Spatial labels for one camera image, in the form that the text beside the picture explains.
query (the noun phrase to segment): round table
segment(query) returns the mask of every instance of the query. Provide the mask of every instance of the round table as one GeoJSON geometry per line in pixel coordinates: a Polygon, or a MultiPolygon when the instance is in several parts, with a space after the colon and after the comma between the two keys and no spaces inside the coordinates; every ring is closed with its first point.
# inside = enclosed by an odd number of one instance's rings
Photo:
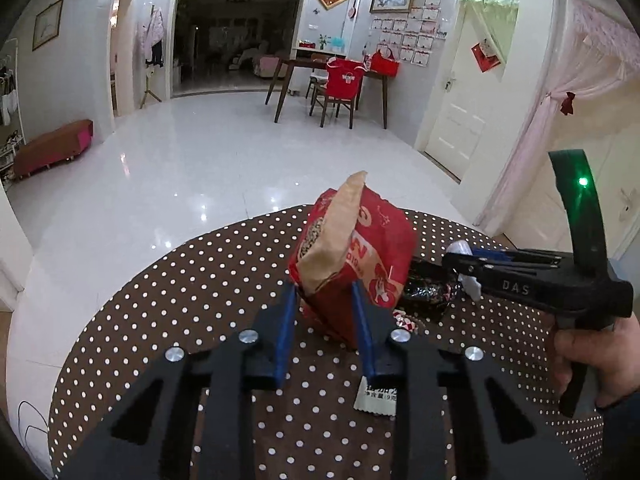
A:
{"type": "MultiPolygon", "coordinates": [[[[167,347],[197,352],[251,326],[257,311],[277,297],[309,210],[293,207],[194,238],[140,272],[100,309],[74,344],[54,389],[49,448],[56,476],[167,347]]],[[[418,233],[415,255],[437,264],[460,238],[481,248],[501,247],[455,222],[405,213],[418,233]]],[[[596,413],[570,420],[558,412],[546,380],[546,331],[538,311],[488,296],[478,303],[460,299],[440,323],[421,325],[420,334],[449,351],[483,348],[556,428],[585,471],[593,472],[602,420],[596,413]]],[[[256,478],[388,478],[394,422],[353,409],[359,368],[354,352],[298,318],[286,387],[254,392],[256,478]]],[[[442,413],[448,417],[446,403],[442,413]]],[[[448,431],[446,438],[452,444],[448,431]]],[[[198,444],[196,434],[194,467],[198,444]]],[[[454,479],[452,450],[447,453],[454,479]]]]}

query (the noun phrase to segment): green lace curtain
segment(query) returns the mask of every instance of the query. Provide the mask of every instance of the green lace curtain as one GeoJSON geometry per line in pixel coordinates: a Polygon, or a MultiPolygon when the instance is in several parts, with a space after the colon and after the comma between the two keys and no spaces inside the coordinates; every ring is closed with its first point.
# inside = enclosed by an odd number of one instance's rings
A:
{"type": "Polygon", "coordinates": [[[462,0],[473,9],[493,43],[498,58],[507,62],[520,0],[462,0]]]}

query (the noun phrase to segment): silver screw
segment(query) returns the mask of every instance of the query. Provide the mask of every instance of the silver screw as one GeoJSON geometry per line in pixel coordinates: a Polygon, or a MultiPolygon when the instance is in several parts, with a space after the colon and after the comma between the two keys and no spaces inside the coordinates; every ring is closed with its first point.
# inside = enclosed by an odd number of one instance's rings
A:
{"type": "Polygon", "coordinates": [[[242,341],[245,345],[255,343],[258,341],[258,333],[255,330],[242,330],[241,333],[238,334],[238,339],[242,341]]]}
{"type": "Polygon", "coordinates": [[[477,346],[470,346],[465,350],[465,356],[470,361],[481,361],[484,357],[484,352],[477,346]]]}
{"type": "Polygon", "coordinates": [[[404,328],[396,328],[391,333],[391,339],[393,339],[396,343],[406,343],[411,339],[411,334],[405,330],[404,328]]]}
{"type": "Polygon", "coordinates": [[[184,350],[179,346],[172,346],[164,353],[164,358],[172,363],[177,363],[184,359],[184,350]]]}

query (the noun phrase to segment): red bow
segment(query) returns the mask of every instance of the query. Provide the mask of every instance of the red bow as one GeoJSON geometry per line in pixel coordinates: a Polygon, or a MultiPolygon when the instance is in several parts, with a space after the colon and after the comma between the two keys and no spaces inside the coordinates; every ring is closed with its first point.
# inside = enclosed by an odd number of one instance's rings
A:
{"type": "Polygon", "coordinates": [[[560,111],[565,115],[573,115],[575,94],[573,92],[567,92],[566,95],[567,98],[562,101],[560,111]]]}

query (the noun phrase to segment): pink curtain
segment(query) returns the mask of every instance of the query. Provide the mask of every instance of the pink curtain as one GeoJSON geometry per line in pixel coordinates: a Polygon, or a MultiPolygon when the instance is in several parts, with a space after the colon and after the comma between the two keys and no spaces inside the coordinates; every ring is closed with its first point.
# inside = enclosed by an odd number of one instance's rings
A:
{"type": "Polygon", "coordinates": [[[567,0],[566,11],[561,50],[547,79],[550,90],[476,223],[489,236],[502,232],[536,176],[550,145],[551,125],[568,92],[575,99],[593,99],[640,73],[640,39],[635,33],[580,0],[567,0]]]}

